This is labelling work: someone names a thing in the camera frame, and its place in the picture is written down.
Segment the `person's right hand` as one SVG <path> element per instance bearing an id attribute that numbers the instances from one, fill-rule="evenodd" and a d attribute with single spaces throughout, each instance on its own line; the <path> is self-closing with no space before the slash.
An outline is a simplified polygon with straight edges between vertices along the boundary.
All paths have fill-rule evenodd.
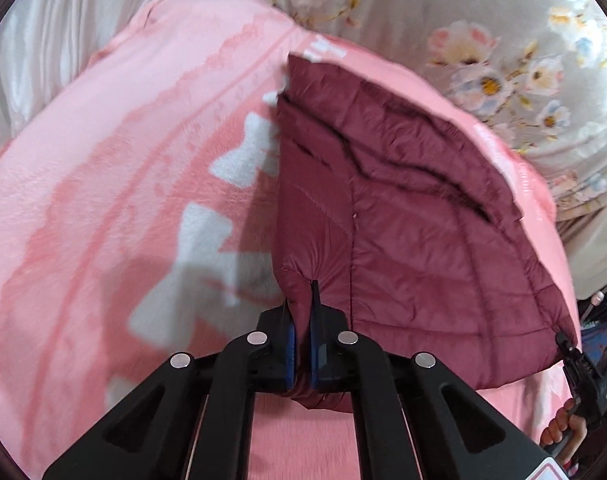
<path id="1" fill-rule="evenodd" d="M 558 463 L 565 468 L 571 465 L 573 456 L 588 435 L 587 421 L 575 413 L 575 404 L 576 400 L 573 398 L 565 401 L 564 405 L 557 410 L 555 416 L 543 429 L 539 441 L 539 445 L 545 448 L 561 443 L 564 434 L 569 432 L 570 438 L 556 455 Z"/>

